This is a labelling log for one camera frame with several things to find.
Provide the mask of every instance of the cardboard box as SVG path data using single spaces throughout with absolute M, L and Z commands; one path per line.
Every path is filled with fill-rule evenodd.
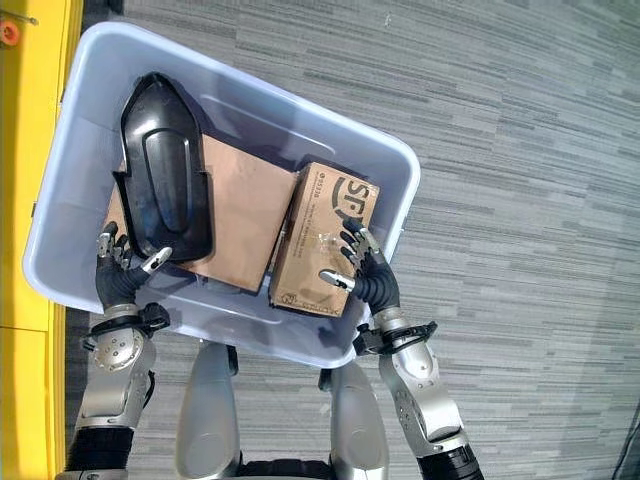
M 324 268 L 347 275 L 354 269 L 341 253 L 347 217 L 371 220 L 378 187 L 320 163 L 300 173 L 284 241 L 269 287 L 275 306 L 320 315 L 342 315 L 348 294 L 318 276 Z
M 215 251 L 184 263 L 189 271 L 257 292 L 269 265 L 297 174 L 226 143 L 202 136 L 204 164 L 212 177 Z M 125 222 L 117 188 L 105 222 Z

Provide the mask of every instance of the plastic storage bin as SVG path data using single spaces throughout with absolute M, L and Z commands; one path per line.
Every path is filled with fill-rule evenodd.
M 150 71 L 180 82 L 218 130 L 247 148 L 266 147 L 294 169 L 313 155 L 380 186 L 371 228 L 393 254 L 420 180 L 407 145 L 141 28 L 106 22 L 83 35 L 64 94 L 23 260 L 33 288 L 102 311 L 96 238 L 122 160 L 120 115 L 136 79 Z M 160 273 L 138 301 L 161 302 L 171 328 L 186 335 L 322 368 L 353 358 L 355 327 L 369 314 L 361 302 L 350 300 L 337 319 L 278 310 L 269 307 L 268 281 L 254 296 Z

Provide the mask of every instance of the yellow wall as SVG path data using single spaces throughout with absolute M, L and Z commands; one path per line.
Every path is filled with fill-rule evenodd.
M 81 0 L 2 0 L 20 43 L 0 49 L 0 358 L 2 478 L 51 478 L 64 467 L 64 310 L 22 275 L 58 102 L 80 32 Z

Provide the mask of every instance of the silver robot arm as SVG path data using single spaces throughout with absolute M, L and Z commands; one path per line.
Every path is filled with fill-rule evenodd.
M 127 479 L 133 433 L 153 393 L 156 349 L 151 337 L 169 325 L 169 315 L 155 303 L 139 311 L 135 294 L 168 260 L 171 249 L 163 248 L 128 269 L 127 238 L 123 235 L 115 242 L 116 233 L 111 223 L 98 238 L 96 289 L 105 315 L 84 342 L 95 368 L 89 374 L 65 471 L 56 480 Z
M 398 284 L 369 230 L 344 222 L 342 253 L 356 268 L 350 278 L 323 270 L 325 281 L 369 304 L 374 330 L 361 325 L 354 341 L 358 355 L 380 356 L 380 375 L 389 388 L 396 414 L 425 480 L 483 480 L 469 446 L 456 403 L 440 379 L 436 356 L 427 340 L 436 324 L 412 326 L 400 310 Z

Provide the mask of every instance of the black plastic cover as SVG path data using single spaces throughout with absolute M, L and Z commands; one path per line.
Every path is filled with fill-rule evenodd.
M 171 261 L 213 251 L 209 176 L 202 135 L 176 86 L 159 73 L 142 77 L 121 120 L 125 171 L 114 172 L 131 247 L 146 258 L 171 247 Z

